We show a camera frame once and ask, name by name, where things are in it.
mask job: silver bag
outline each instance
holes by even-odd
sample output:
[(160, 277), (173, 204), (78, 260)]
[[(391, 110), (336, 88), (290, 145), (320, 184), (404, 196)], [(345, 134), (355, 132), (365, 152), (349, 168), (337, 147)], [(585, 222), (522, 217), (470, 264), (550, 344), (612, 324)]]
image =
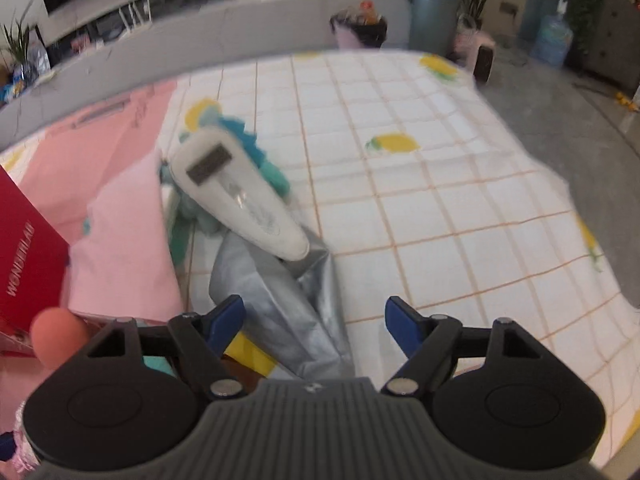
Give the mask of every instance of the silver bag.
[(225, 236), (211, 271), (209, 295), (221, 303), (238, 294), (246, 307), (242, 331), (299, 378), (354, 376), (334, 259), (305, 229), (310, 251), (284, 262), (233, 232)]

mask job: teal plush toy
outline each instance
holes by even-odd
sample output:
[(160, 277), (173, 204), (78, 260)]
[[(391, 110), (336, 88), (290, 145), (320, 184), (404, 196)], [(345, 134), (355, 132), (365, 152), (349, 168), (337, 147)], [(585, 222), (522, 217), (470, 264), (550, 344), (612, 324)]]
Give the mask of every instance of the teal plush toy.
[[(215, 106), (207, 106), (200, 113), (198, 126), (218, 126), (224, 128), (242, 144), (244, 151), (255, 164), (256, 168), (264, 179), (273, 187), (273, 190), (282, 198), (286, 197), (290, 190), (289, 181), (282, 172), (274, 164), (267, 160), (266, 153), (256, 146), (257, 135), (255, 133), (247, 133), (244, 128), (244, 121), (236, 118), (223, 116)], [(180, 142), (184, 142), (191, 135), (190, 132), (180, 134)], [(160, 178), (163, 183), (173, 184), (175, 182), (171, 176), (167, 162), (162, 164)], [(180, 206), (178, 211), (181, 216), (188, 220), (195, 220), (198, 227), (206, 235), (215, 234), (220, 229), (220, 222), (210, 213), (205, 211), (193, 198), (184, 193), (176, 186), (180, 193)]]

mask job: teal fabric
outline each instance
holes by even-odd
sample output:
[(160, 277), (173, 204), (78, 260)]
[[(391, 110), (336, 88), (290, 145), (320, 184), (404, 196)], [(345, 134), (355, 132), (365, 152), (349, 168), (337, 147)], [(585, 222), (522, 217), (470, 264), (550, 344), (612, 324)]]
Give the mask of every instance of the teal fabric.
[(289, 194), (291, 185), (277, 166), (265, 160), (260, 166), (260, 174), (279, 196), (285, 197)]
[(178, 215), (175, 219), (174, 228), (171, 231), (171, 239), (169, 240), (169, 252), (171, 253), (171, 261), (174, 267), (179, 267), (187, 256), (192, 225), (192, 222), (182, 215)]
[(169, 361), (167, 361), (164, 357), (159, 357), (155, 355), (145, 355), (143, 357), (145, 361), (145, 366), (147, 368), (151, 368), (152, 370), (158, 370), (163, 374), (171, 375), (171, 377), (175, 377), (174, 369), (171, 368)]

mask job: red box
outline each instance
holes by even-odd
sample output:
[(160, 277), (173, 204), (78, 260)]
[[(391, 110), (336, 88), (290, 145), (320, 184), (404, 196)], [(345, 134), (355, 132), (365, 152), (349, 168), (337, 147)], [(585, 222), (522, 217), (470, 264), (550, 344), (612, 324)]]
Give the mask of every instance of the red box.
[(31, 321), (60, 304), (68, 244), (0, 168), (0, 351), (30, 354)]

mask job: gray floor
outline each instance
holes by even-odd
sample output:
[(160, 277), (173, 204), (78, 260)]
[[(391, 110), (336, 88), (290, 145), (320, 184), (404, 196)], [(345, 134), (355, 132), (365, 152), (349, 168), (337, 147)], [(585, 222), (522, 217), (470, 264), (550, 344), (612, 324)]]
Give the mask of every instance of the gray floor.
[(498, 53), (482, 93), (531, 155), (569, 182), (623, 294), (640, 306), (640, 157), (630, 146), (637, 140), (640, 152), (640, 114), (574, 87), (595, 84), (588, 78), (522, 60)]

